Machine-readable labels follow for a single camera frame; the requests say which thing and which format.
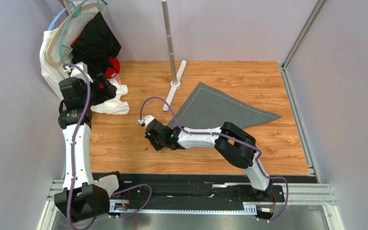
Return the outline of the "grey cloth napkin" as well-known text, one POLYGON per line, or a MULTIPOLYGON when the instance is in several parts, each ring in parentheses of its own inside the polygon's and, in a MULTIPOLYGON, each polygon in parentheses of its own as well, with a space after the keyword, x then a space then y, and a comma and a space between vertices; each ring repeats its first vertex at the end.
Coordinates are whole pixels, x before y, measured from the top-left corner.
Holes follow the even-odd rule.
POLYGON ((175 117, 181 126, 188 128, 216 128, 231 122, 244 129, 270 123, 281 115, 248 105, 200 82, 175 117))

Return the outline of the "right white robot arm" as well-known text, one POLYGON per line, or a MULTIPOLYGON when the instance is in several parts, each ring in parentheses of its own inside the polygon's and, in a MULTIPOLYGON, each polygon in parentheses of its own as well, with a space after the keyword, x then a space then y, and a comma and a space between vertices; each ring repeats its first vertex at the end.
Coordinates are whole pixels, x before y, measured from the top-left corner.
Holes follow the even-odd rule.
POLYGON ((156 151, 163 148, 215 149, 231 165, 244 170, 257 194, 266 197, 272 195, 273 181, 260 162, 262 152, 256 147, 255 138, 235 124, 225 122, 212 129, 170 128, 150 115, 138 123, 146 128, 145 137, 156 151))

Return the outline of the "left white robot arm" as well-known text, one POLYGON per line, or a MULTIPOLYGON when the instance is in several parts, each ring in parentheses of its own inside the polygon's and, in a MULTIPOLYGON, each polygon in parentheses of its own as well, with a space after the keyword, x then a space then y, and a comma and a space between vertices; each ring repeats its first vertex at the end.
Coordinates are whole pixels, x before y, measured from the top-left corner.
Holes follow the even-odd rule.
POLYGON ((115 98, 117 88, 103 74, 88 79, 68 77, 59 82, 63 100, 58 123, 66 143, 63 191, 54 196, 56 207, 71 223, 107 214, 110 197, 119 189, 116 172, 94 181, 90 164, 90 139, 94 105, 115 98))

